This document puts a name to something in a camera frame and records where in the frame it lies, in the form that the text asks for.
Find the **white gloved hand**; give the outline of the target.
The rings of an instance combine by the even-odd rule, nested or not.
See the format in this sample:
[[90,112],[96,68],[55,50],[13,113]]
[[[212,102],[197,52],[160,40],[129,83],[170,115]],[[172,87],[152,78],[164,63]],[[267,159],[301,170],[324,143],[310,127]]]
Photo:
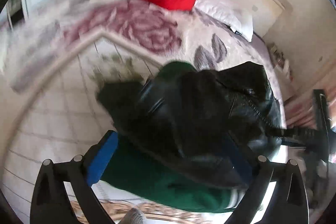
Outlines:
[[147,224],[147,218],[142,211],[134,207],[123,216],[119,224]]

